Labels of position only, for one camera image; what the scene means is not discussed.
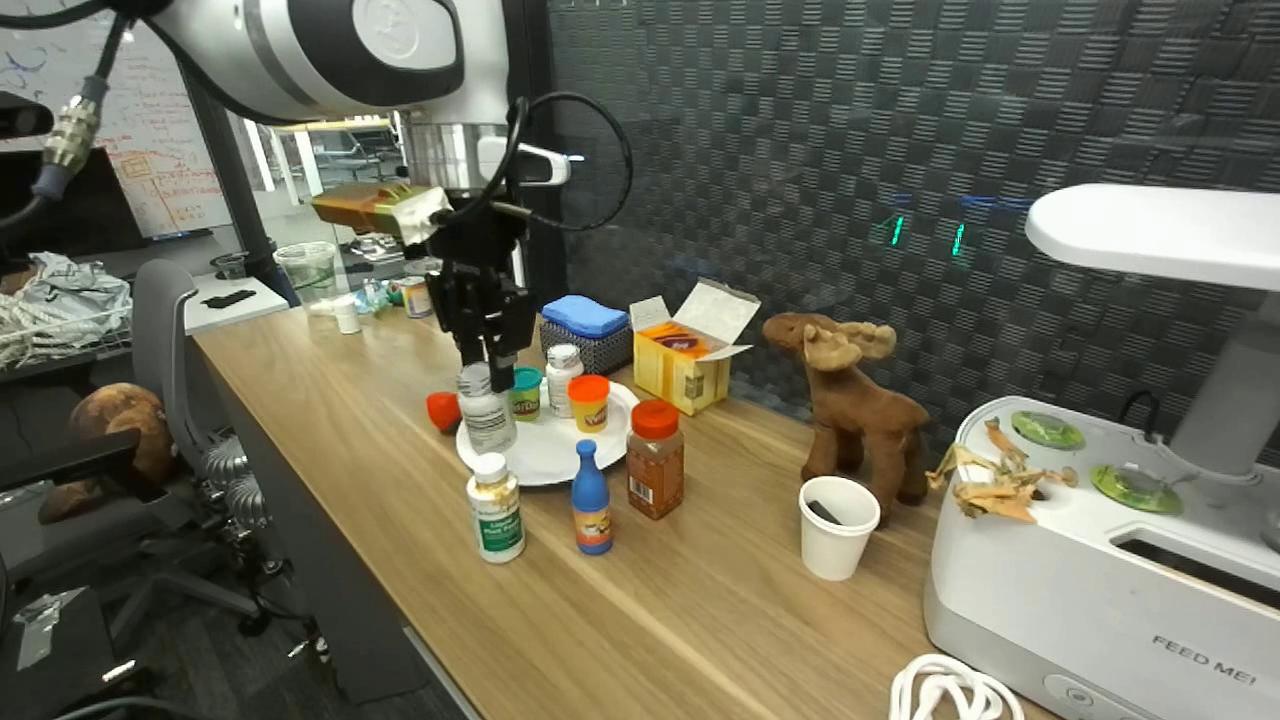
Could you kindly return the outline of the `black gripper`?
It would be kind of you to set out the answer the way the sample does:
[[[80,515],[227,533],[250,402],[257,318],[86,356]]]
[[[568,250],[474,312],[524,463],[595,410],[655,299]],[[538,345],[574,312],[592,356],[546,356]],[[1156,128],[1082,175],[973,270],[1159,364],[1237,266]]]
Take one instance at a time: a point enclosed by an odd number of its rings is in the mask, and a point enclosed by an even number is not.
[[[532,297],[516,286],[513,253],[524,225],[509,214],[464,204],[427,242],[439,274],[427,282],[439,329],[464,364],[494,370],[495,393],[513,388],[516,353],[532,340]]]

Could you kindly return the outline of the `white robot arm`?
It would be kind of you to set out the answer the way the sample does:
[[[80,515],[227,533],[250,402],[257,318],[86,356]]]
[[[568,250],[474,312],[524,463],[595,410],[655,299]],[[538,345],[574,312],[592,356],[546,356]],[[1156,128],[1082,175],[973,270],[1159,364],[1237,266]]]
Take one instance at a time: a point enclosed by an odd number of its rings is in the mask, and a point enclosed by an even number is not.
[[[314,124],[360,113],[406,117],[407,175],[439,195],[407,256],[439,256],[427,286],[464,364],[513,385],[532,340],[538,299],[513,278],[513,250],[538,225],[516,200],[516,151],[549,95],[513,93],[513,13],[505,0],[69,0],[0,15],[11,31],[114,24],[80,93],[56,113],[28,200],[3,242],[28,236],[96,143],[108,77],[133,24],[161,37],[192,85],[259,124]]]

